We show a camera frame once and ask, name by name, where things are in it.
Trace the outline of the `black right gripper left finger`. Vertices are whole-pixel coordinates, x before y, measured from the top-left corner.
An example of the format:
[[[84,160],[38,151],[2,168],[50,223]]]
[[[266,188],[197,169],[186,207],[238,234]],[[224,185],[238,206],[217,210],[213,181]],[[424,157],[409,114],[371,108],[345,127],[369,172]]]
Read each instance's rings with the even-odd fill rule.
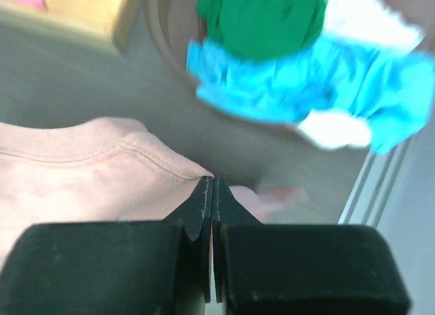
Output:
[[[1,271],[2,314],[204,314],[213,181],[159,221],[30,226]]]

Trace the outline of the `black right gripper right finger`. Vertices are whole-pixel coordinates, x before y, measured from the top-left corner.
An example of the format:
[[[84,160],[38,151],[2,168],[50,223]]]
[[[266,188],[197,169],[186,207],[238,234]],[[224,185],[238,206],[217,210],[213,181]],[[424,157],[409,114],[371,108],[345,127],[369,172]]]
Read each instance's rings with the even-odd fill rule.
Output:
[[[387,242],[364,225],[266,225],[213,182],[215,293],[225,314],[408,314]]]

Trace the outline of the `dusty pink mario t shirt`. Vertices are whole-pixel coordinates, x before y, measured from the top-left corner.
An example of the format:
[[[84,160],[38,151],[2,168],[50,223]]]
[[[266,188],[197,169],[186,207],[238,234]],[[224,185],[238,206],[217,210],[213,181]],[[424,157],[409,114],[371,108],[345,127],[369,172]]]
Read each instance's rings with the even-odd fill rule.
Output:
[[[41,222],[161,220],[209,171],[141,122],[97,118],[63,129],[1,125],[1,257]]]

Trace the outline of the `light blue t shirt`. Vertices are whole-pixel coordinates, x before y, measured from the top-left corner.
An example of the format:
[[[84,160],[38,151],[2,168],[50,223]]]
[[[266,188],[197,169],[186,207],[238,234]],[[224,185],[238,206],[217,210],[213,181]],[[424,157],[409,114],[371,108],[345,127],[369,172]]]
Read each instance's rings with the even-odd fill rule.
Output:
[[[190,42],[197,97],[237,118],[295,128],[324,150],[385,154],[420,131],[434,100],[434,57],[332,37],[265,63],[244,61],[210,40]]]

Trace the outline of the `green t shirt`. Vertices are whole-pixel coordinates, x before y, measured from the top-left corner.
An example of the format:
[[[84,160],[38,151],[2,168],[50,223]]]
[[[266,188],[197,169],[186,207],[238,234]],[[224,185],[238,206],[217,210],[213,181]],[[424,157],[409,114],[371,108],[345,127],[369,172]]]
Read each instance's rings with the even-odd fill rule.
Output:
[[[245,59],[269,60],[310,46],[324,25],[327,0],[198,0],[207,37]]]

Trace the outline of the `brown oval laundry basket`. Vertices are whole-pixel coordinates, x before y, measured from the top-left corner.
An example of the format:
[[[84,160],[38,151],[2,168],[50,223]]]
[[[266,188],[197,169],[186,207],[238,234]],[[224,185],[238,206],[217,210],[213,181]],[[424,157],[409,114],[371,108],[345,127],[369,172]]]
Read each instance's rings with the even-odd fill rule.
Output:
[[[186,56],[190,39],[202,41],[206,25],[194,8],[197,0],[144,0],[147,27],[163,59],[187,83],[198,83],[186,72]],[[376,19],[390,17],[392,27],[408,31],[405,34],[409,50],[434,49],[434,7],[432,0],[364,0],[366,7],[374,7]]]

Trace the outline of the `wooden clothes rack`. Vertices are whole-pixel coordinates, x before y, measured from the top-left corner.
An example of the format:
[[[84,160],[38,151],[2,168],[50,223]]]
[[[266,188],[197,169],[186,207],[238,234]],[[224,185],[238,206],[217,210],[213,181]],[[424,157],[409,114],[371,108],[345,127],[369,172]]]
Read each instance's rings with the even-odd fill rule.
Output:
[[[142,0],[1,0],[1,24],[120,53]]]

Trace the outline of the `white cloth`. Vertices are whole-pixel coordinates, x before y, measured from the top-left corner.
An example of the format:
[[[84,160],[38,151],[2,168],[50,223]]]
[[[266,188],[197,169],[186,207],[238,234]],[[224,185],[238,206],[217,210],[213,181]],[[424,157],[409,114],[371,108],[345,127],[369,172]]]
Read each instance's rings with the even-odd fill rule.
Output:
[[[422,129],[434,93],[427,31],[385,0],[328,0],[311,54],[324,62],[332,100],[296,127],[323,150],[393,147]]]

